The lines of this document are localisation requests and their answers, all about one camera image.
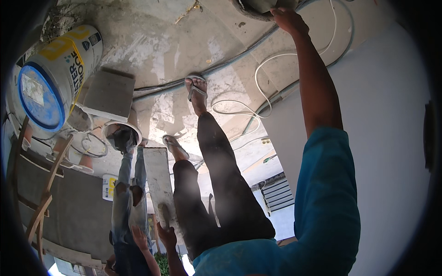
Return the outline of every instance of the concrete floor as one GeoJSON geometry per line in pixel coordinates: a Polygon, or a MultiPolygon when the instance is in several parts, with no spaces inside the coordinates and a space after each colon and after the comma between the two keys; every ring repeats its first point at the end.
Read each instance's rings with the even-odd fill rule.
{"type": "MultiPolygon", "coordinates": [[[[58,3],[56,10],[58,16],[65,18],[63,21],[58,21],[58,24],[64,24],[62,29],[90,24],[100,31],[104,49],[99,69],[123,72],[136,80],[135,87],[142,87],[180,79],[189,73],[200,72],[227,60],[243,52],[273,26],[271,22],[260,22],[242,16],[228,1],[201,0],[200,3],[202,11],[191,9],[177,24],[172,22],[174,17],[170,14],[167,17],[163,17],[161,12],[156,12],[156,17],[147,14],[149,10],[147,6],[150,4],[146,3],[146,6],[143,6],[143,1],[65,0],[58,3]]],[[[354,49],[378,34],[394,20],[384,0],[344,1],[355,21],[355,30],[352,30],[349,14],[338,2],[333,3],[338,18],[337,30],[331,47],[322,55],[325,64],[333,62],[341,55],[352,31],[354,31],[354,40],[351,48],[354,49]]],[[[170,13],[179,16],[185,12],[181,11],[181,8],[182,6],[174,6],[170,13]]],[[[329,2],[326,0],[314,2],[301,10],[300,14],[310,28],[314,45],[317,49],[323,49],[332,37],[334,26],[329,2]]],[[[49,28],[53,27],[50,25],[52,22],[53,20],[48,20],[49,28]]],[[[255,85],[256,67],[274,54],[295,51],[289,35],[278,30],[251,55],[211,75],[208,78],[208,110],[212,111],[211,104],[221,99],[240,100],[256,110],[265,101],[255,85]]],[[[259,84],[267,96],[282,90],[298,78],[295,56],[271,60],[258,73],[259,84]]],[[[86,92],[91,80],[85,83],[83,93],[86,92]]],[[[14,78],[11,79],[10,89],[11,99],[14,102],[11,111],[15,112],[22,121],[24,112],[17,101],[14,78]]],[[[141,92],[134,93],[134,97],[140,95],[141,92]]],[[[143,136],[149,139],[148,146],[162,146],[161,137],[164,134],[181,133],[183,136],[179,142],[190,153],[191,159],[201,159],[196,139],[197,117],[187,100],[185,89],[137,102],[133,104],[133,108],[138,113],[143,136]]],[[[243,110],[236,104],[220,105],[217,109],[228,112],[243,110]]],[[[214,114],[214,116],[230,139],[242,133],[250,118],[243,115],[214,114]]],[[[98,118],[95,124],[100,126],[105,121],[98,118]]],[[[37,127],[34,130],[36,137],[48,138],[53,135],[37,127]]],[[[59,135],[66,137],[67,132],[62,131],[59,135]]],[[[232,147],[240,147],[254,138],[266,135],[266,130],[261,126],[255,133],[236,140],[232,143],[232,147]]],[[[76,134],[73,145],[81,148],[83,137],[82,134],[76,134]]],[[[54,140],[47,141],[47,144],[53,146],[54,140]]],[[[50,151],[47,146],[35,141],[31,145],[31,150],[40,155],[46,155],[50,151]]],[[[92,150],[101,149],[95,145],[92,150]]],[[[272,144],[262,145],[260,141],[256,141],[235,152],[238,167],[243,171],[243,176],[249,185],[282,172],[278,158],[266,164],[260,161],[272,150],[272,144]]],[[[69,157],[74,163],[80,160],[80,155],[74,150],[70,151],[69,157]]],[[[104,173],[118,174],[120,162],[120,153],[109,147],[107,157],[93,159],[94,175],[101,178],[104,173]]],[[[201,167],[199,173],[198,181],[202,197],[206,198],[212,192],[210,177],[205,167],[201,167]]]]}

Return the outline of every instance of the concrete block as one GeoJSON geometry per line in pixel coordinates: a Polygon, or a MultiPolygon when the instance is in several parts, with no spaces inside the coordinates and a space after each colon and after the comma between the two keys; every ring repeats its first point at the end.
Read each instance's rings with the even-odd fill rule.
{"type": "Polygon", "coordinates": [[[86,113],[127,123],[134,87],[134,79],[98,71],[81,109],[86,113]]]}
{"type": "Polygon", "coordinates": [[[143,155],[147,185],[149,186],[155,215],[160,225],[165,227],[166,222],[159,212],[158,204],[166,205],[169,211],[169,226],[175,229],[177,244],[184,244],[183,234],[178,224],[175,203],[173,201],[167,149],[165,147],[146,147],[143,149],[143,155]]]}

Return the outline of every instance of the white cable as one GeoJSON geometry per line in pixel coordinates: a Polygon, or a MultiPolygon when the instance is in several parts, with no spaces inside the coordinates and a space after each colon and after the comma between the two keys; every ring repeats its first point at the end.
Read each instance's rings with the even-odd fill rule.
{"type": "MultiPolygon", "coordinates": [[[[329,0],[329,1],[330,1],[331,10],[333,11],[333,17],[334,17],[334,19],[335,19],[335,27],[334,27],[334,29],[333,29],[333,35],[332,35],[332,37],[331,37],[330,42],[327,44],[327,46],[324,48],[324,50],[323,50],[321,53],[319,53],[319,55],[322,55],[323,53],[325,53],[325,52],[328,50],[328,48],[330,48],[330,45],[332,45],[332,42],[333,42],[333,40],[335,39],[336,28],[337,28],[337,25],[338,25],[338,20],[337,20],[337,18],[336,18],[336,13],[335,13],[335,8],[333,7],[332,0],[329,0]]],[[[212,104],[212,110],[213,110],[214,113],[221,114],[221,115],[248,115],[248,116],[250,116],[250,117],[254,117],[254,118],[258,121],[258,126],[257,126],[254,130],[252,130],[252,131],[250,131],[250,132],[248,132],[248,133],[245,133],[245,134],[241,134],[240,136],[238,136],[238,137],[236,137],[236,138],[230,140],[229,142],[233,142],[234,140],[236,140],[236,139],[238,139],[238,138],[240,138],[240,137],[243,137],[243,136],[245,136],[245,135],[248,135],[248,134],[251,134],[251,133],[255,132],[256,130],[258,130],[259,126],[261,125],[261,119],[266,119],[266,118],[268,118],[268,117],[270,116],[270,114],[272,113],[272,104],[270,103],[269,98],[267,98],[267,96],[264,94],[264,92],[263,92],[263,90],[261,89],[261,87],[259,87],[258,79],[257,79],[258,70],[259,70],[259,69],[260,69],[260,68],[261,68],[266,62],[268,62],[269,60],[272,60],[272,59],[277,58],[277,57],[289,56],[289,55],[297,56],[297,53],[284,53],[284,54],[279,54],[279,55],[275,55],[275,56],[269,57],[269,58],[267,58],[265,61],[263,61],[263,62],[262,62],[257,68],[256,68],[256,70],[255,70],[255,84],[256,84],[256,87],[257,87],[258,90],[261,92],[261,94],[262,94],[263,97],[266,99],[266,101],[269,103],[270,112],[269,112],[269,114],[268,114],[267,116],[265,116],[265,117],[260,116],[260,115],[257,114],[255,111],[253,111],[250,107],[248,107],[245,103],[240,102],[240,101],[237,101],[237,100],[220,100],[220,101],[214,102],[214,103],[212,104]],[[252,112],[252,114],[250,114],[250,113],[243,113],[243,112],[231,112],[231,113],[228,113],[228,112],[222,112],[222,111],[218,111],[218,110],[216,110],[216,109],[214,108],[215,105],[217,105],[217,104],[219,104],[219,103],[222,103],[222,102],[236,102],[236,103],[239,103],[239,104],[243,105],[245,108],[247,108],[250,112],[252,112]]],[[[245,147],[246,145],[250,144],[252,141],[248,142],[247,144],[243,145],[242,147],[245,147]]]]}

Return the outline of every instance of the metal grille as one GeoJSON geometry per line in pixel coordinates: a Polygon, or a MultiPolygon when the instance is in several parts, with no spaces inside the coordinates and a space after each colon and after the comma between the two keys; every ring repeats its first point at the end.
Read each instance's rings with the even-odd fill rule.
{"type": "Polygon", "coordinates": [[[295,204],[295,199],[285,177],[265,185],[261,192],[271,212],[295,204]]]}

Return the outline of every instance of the blue bucket lid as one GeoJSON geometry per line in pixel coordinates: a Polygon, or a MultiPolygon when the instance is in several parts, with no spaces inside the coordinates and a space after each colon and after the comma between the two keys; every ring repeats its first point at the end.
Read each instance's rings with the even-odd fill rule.
{"type": "Polygon", "coordinates": [[[40,65],[25,63],[17,84],[20,103],[29,119],[46,131],[61,129],[65,123],[65,108],[58,89],[40,65]]]}

